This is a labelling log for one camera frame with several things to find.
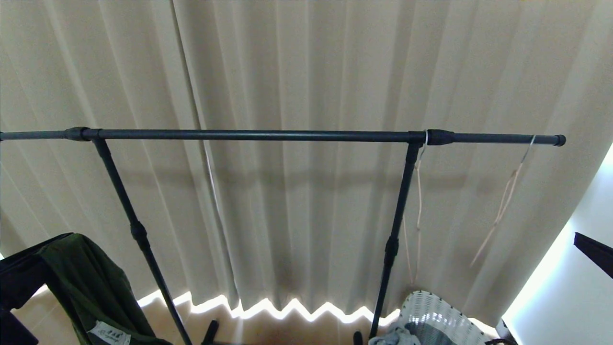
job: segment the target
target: white tag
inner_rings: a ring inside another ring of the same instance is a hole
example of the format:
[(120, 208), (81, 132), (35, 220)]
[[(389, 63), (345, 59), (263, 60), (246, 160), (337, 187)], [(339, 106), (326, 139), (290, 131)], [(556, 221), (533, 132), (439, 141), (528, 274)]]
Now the white tag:
[(102, 321), (96, 321), (96, 326), (92, 328), (88, 333), (96, 335), (102, 339), (105, 343), (110, 345), (129, 345), (131, 335), (122, 330), (108, 325)]

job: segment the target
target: woven basket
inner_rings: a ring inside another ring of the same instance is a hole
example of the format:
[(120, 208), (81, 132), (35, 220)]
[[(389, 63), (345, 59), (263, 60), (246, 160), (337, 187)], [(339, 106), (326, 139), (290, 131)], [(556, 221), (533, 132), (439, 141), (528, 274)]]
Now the woven basket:
[(458, 309), (427, 291), (407, 297), (396, 324), (417, 336), (421, 345), (483, 345), (491, 340)]

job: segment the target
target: light under curtain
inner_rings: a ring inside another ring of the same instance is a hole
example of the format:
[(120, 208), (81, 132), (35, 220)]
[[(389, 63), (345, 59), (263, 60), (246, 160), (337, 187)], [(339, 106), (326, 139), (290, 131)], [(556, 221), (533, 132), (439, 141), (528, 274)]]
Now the light under curtain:
[[(567, 136), (430, 147), (384, 315), (426, 289), (495, 324), (613, 141), (613, 2), (2, 1), (3, 131), (386, 130)], [(406, 145), (109, 141), (175, 297), (374, 307)], [(67, 231), (157, 288), (93, 145), (1, 147), (5, 256)]]

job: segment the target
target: black metal rod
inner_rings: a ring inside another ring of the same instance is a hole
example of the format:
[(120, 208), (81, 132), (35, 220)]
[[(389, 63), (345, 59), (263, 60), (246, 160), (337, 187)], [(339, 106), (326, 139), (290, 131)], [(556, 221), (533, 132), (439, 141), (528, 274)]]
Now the black metal rod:
[(406, 198), (409, 194), (409, 187), (411, 186), (411, 178), (413, 176), (413, 168), (415, 167), (415, 162), (417, 161), (417, 154), (419, 153), (420, 147), (422, 147), (420, 144), (409, 144), (409, 147), (406, 150), (405, 170), (402, 173), (402, 181), (400, 182), (400, 191), (398, 193), (398, 202), (396, 203), (396, 212), (394, 213), (392, 232), (390, 233), (385, 246), (381, 287), (379, 288), (379, 296), (377, 297), (377, 304), (375, 306), (373, 324), (370, 327), (370, 336), (368, 339), (376, 336), (377, 329), (379, 328), (379, 318), (381, 317), (381, 311), (383, 310), (383, 302), (387, 292), (387, 285), (389, 284), (389, 277), (392, 272), (394, 260), (398, 254), (398, 234), (400, 234), (400, 225), (402, 225), (402, 215), (405, 213)]
[(126, 211), (126, 216), (130, 221), (130, 230), (132, 233), (132, 237), (136, 240), (140, 250), (143, 252), (143, 256), (145, 257), (147, 265), (149, 266), (149, 269), (153, 274), (153, 278), (155, 279), (155, 282), (157, 283), (160, 291), (162, 292), (162, 296), (164, 297), (166, 306), (170, 311), (170, 315), (172, 316), (175, 325), (177, 325), (179, 334), (181, 335), (181, 338), (183, 338), (183, 342), (185, 343), (185, 345), (192, 345), (192, 342), (189, 340), (188, 333), (185, 330), (185, 326), (181, 321), (181, 316), (177, 312), (175, 305), (172, 303), (172, 297), (170, 296), (168, 286), (166, 286), (166, 281), (164, 281), (164, 276), (162, 275), (158, 263), (155, 260), (155, 256), (153, 256), (153, 252), (151, 251), (151, 245), (149, 243), (149, 240), (147, 239), (147, 231), (136, 217), (136, 213), (134, 212), (134, 208), (132, 207), (132, 203), (130, 202), (128, 193), (126, 192), (126, 188), (121, 181), (121, 177), (119, 175), (119, 172), (117, 171), (117, 167), (115, 166), (113, 157), (111, 156), (109, 146), (103, 139), (95, 139), (93, 140), (93, 142), (96, 146), (98, 154), (104, 162), (104, 166), (107, 168), (107, 172), (109, 173), (109, 177), (113, 182), (113, 186), (115, 188), (115, 191), (117, 192), (117, 196), (119, 196), (121, 205), (123, 206), (124, 211)]
[[(105, 130), (86, 127), (65, 131), (34, 131), (0, 133), (0, 140), (70, 139), (163, 139), (163, 140), (239, 140), (239, 141), (346, 141), (346, 142), (406, 142), (425, 144), (425, 131), (252, 131), (252, 130)], [(452, 142), (492, 142), (529, 144), (530, 134), (477, 134), (428, 130), (428, 145)], [(562, 135), (536, 136), (534, 144), (562, 146)]]

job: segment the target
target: horizontal bar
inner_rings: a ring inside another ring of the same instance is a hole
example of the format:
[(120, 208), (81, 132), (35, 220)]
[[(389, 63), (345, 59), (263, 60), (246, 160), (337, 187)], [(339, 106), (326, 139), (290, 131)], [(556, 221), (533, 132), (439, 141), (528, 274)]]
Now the horizontal bar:
[[(476, 134), (428, 130), (428, 145), (453, 142), (495, 142), (529, 144), (530, 134)], [(70, 139), (162, 139), (162, 140), (239, 140), (239, 141), (345, 141), (345, 142), (405, 142), (423, 144), (425, 131), (254, 131), (254, 130), (104, 130), (87, 127), (65, 131), (35, 131), (0, 133), (0, 140)], [(536, 136), (534, 144), (562, 146), (563, 135)]]

